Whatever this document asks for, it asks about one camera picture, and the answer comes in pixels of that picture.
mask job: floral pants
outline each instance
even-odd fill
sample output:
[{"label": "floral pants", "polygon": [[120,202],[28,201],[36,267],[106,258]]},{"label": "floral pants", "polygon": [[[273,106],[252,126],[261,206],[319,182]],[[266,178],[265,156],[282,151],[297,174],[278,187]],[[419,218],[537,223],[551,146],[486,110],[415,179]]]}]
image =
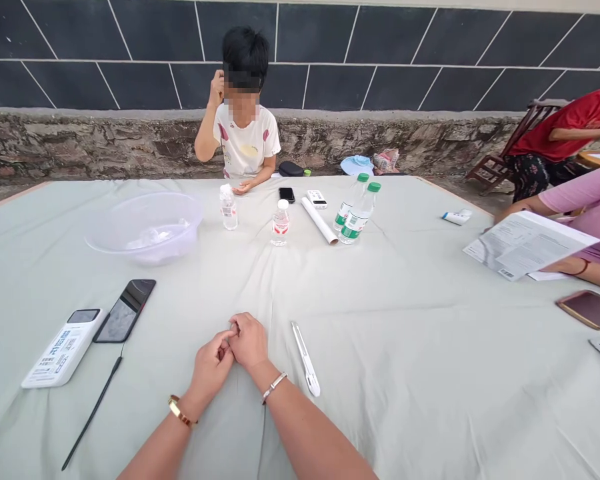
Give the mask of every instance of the floral pants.
[{"label": "floral pants", "polygon": [[504,160],[512,171],[515,185],[513,201],[532,197],[549,188],[573,180],[590,170],[569,157],[560,162],[552,162],[536,153],[507,155]]}]

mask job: silver bracelet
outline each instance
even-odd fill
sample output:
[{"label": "silver bracelet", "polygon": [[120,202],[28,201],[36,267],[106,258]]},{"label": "silver bracelet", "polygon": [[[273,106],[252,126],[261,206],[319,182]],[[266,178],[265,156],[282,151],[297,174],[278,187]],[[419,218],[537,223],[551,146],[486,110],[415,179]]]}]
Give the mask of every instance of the silver bracelet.
[{"label": "silver bracelet", "polygon": [[287,372],[282,372],[280,376],[276,378],[276,380],[274,380],[274,382],[269,386],[269,389],[262,396],[263,405],[267,402],[267,398],[268,396],[270,396],[271,392],[274,391],[275,388],[278,386],[278,383],[282,382],[282,380],[284,380],[285,378],[287,378]]}]

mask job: white pen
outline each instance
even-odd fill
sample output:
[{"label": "white pen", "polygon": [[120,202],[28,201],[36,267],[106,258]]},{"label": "white pen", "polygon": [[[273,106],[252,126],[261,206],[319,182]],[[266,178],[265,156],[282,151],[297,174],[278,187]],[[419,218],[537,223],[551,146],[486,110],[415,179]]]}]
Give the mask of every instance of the white pen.
[{"label": "white pen", "polygon": [[313,369],[313,364],[311,363],[311,359],[309,358],[307,346],[305,345],[305,341],[302,339],[300,327],[298,327],[298,324],[296,322],[292,321],[291,328],[293,329],[295,341],[298,344],[298,350],[300,350],[300,357],[302,358],[302,363],[305,366],[305,378],[307,379],[309,391],[314,397],[319,397],[320,384],[318,383],[318,377],[315,376],[315,370]]}]

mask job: small bottle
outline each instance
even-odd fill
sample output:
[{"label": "small bottle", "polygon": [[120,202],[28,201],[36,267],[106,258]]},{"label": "small bottle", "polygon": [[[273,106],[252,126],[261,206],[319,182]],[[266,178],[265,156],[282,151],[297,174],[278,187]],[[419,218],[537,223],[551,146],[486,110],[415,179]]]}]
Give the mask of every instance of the small bottle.
[{"label": "small bottle", "polygon": [[335,220],[333,221],[333,229],[337,232],[342,230],[342,227],[347,220],[349,210],[351,210],[351,206],[365,194],[367,190],[367,180],[369,180],[369,175],[360,173],[357,180],[353,182],[353,185],[349,188],[347,196],[345,197],[344,202],[340,204],[340,210],[338,210]]},{"label": "small bottle", "polygon": [[289,202],[278,200],[278,210],[273,214],[273,226],[271,228],[271,243],[276,247],[287,244],[287,232],[289,231]]},{"label": "small bottle", "polygon": [[235,209],[235,196],[228,183],[220,186],[220,212],[225,228],[229,231],[235,230],[238,226],[238,213]]},{"label": "small bottle", "polygon": [[369,218],[371,218],[373,208],[375,207],[375,194],[379,191],[380,184],[371,182],[364,196],[353,204],[345,226],[342,227],[342,230],[338,234],[338,239],[342,243],[350,245],[360,236],[362,229],[369,221]]}]

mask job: smartphone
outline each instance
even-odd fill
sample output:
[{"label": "smartphone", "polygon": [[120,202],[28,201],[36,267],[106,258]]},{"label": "smartphone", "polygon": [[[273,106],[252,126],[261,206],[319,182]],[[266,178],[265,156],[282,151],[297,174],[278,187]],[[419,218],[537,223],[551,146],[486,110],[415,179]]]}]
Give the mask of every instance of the smartphone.
[{"label": "smartphone", "polygon": [[154,287],[155,280],[131,280],[96,332],[93,341],[95,343],[126,341]]},{"label": "smartphone", "polygon": [[278,191],[280,192],[280,200],[288,200],[289,203],[295,203],[295,196],[292,188],[284,187],[278,189]]},{"label": "smartphone", "polygon": [[582,290],[556,302],[558,307],[586,326],[600,330],[600,294]]}]

